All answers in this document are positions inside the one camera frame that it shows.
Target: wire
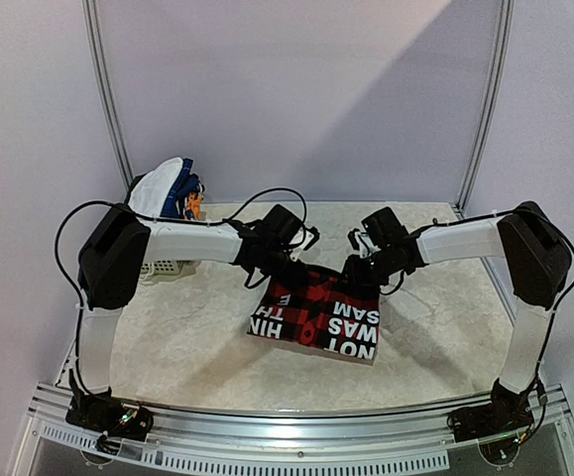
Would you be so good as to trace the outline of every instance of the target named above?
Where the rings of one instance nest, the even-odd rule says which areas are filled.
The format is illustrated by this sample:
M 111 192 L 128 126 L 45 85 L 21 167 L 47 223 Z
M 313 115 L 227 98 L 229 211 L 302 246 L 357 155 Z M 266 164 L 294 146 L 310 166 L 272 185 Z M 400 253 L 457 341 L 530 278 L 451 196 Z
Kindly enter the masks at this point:
M 525 437 L 524 439 L 520 439 L 519 442 L 519 446 L 522 446 L 523 444 L 525 444 L 527 441 L 529 441 L 530 439 L 533 438 L 533 436 L 540 430 L 540 428 L 542 427 L 542 423 L 544 422 L 544 417 L 546 417 L 546 404 L 544 404 L 542 406 L 542 414 L 540 415 L 540 419 L 537 422 L 537 425 L 535 426 L 535 428 L 533 429 L 532 432 L 526 432 L 525 433 Z
M 398 290 L 400 290 L 402 288 L 404 279 L 405 279 L 405 271 L 401 271 L 401 273 L 399 274 L 399 282 L 397 283 L 395 288 L 388 293 L 380 293 L 380 295 L 382 295 L 382 296 L 393 295 L 394 293 L 396 293 Z
M 302 208 L 303 208 L 303 213 L 302 213 L 302 218 L 301 221 L 302 223 L 306 222 L 306 217 L 308 214 L 308 209 L 306 207 L 306 200 L 304 199 L 304 196 L 297 190 L 295 190 L 294 188 L 289 188 L 287 186 L 274 186 L 272 188 L 266 188 L 262 191 L 259 191 L 258 193 L 256 193 L 255 195 L 251 196 L 250 198 L 247 199 L 247 201 L 245 201 L 240 208 L 238 208 L 233 215 L 228 216 L 227 218 L 224 219 L 224 221 L 229 221 L 229 220 L 233 220 L 234 218 L 236 218 L 245 208 L 247 208 L 249 206 L 249 204 L 260 198 L 263 195 L 266 195 L 268 193 L 273 193 L 276 191 L 285 191 L 288 193 L 292 193 L 294 195 L 296 195 L 299 198 L 299 201 L 301 201 L 302 203 Z

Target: black and red checkered fabric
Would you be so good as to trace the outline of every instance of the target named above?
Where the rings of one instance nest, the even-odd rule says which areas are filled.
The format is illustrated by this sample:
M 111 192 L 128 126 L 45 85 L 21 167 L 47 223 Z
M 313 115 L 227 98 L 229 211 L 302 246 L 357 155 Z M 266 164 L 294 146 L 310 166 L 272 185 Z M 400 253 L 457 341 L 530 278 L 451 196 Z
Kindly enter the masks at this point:
M 349 284 L 334 270 L 309 265 L 296 288 L 272 278 L 247 333 L 372 360 L 379 321 L 379 287 Z

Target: black cable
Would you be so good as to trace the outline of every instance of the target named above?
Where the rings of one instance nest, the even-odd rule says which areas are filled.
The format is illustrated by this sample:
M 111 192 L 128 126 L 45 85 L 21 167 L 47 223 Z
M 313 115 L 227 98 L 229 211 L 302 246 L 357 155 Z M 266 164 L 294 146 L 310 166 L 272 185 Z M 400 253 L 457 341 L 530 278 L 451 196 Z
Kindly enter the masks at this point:
M 535 428 L 533 429 L 533 431 L 531 433 L 527 433 L 527 437 L 526 440 L 523 441 L 520 446 L 522 446 L 523 444 L 525 444 L 527 441 L 529 441 L 530 439 L 533 438 L 533 436 L 540 430 L 540 428 L 542 427 L 542 423 L 544 422 L 544 417 L 546 417 L 546 404 L 544 404 L 542 406 L 542 414 L 540 415 L 540 419 L 537 422 L 537 425 L 535 426 Z
M 301 221 L 302 223 L 306 222 L 306 217 L 308 214 L 308 209 L 306 207 L 306 200 L 304 199 L 304 196 L 297 190 L 295 190 L 294 188 L 289 188 L 287 186 L 274 186 L 272 188 L 266 188 L 262 191 L 259 191 L 258 193 L 256 193 L 255 195 L 251 196 L 250 198 L 247 199 L 247 201 L 245 201 L 240 208 L 238 208 L 233 215 L 228 216 L 227 218 L 224 219 L 224 221 L 228 221 L 228 220 L 233 220 L 234 218 L 236 218 L 245 208 L 247 208 L 247 206 L 249 206 L 249 204 L 256 200 L 257 198 L 266 195 L 268 193 L 273 193 L 276 191 L 285 191 L 288 193 L 292 193 L 294 195 L 296 195 L 299 198 L 299 201 L 301 201 L 302 203 L 302 208 L 303 208 L 303 213 L 302 213 L 302 218 Z
M 259 285 L 261 285 L 263 282 L 265 282 L 269 278 L 269 276 L 270 275 L 263 276 L 259 280 L 257 280 L 255 283 L 250 285 L 251 279 L 254 277 L 254 274 L 250 273 L 249 276 L 247 277 L 247 281 L 245 281 L 245 288 L 247 288 L 248 290 L 254 290 Z
M 405 271 L 401 271 L 401 273 L 399 274 L 399 282 L 397 283 L 395 288 L 388 293 L 380 293 L 380 295 L 382 295 L 382 296 L 393 295 L 394 293 L 396 293 L 398 290 L 400 290 L 402 288 L 404 279 L 405 279 Z

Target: white wall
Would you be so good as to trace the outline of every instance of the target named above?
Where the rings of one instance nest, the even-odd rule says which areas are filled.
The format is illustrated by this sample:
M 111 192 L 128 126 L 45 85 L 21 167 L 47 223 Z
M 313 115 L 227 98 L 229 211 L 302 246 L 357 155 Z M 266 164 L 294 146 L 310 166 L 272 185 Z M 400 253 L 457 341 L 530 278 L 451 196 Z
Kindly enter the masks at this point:
M 207 198 L 454 201 L 500 0 L 104 0 L 135 173 L 194 157 Z
M 0 475 L 33 389 L 55 376 L 75 326 L 53 261 L 56 228 L 81 201 L 121 193 L 81 3 L 0 2 Z M 99 213 L 66 231 L 71 271 Z
M 468 211 L 525 199 L 538 201 L 574 243 L 574 1 L 516 2 L 505 75 Z M 574 293 L 556 319 L 545 369 L 563 384 L 574 412 Z

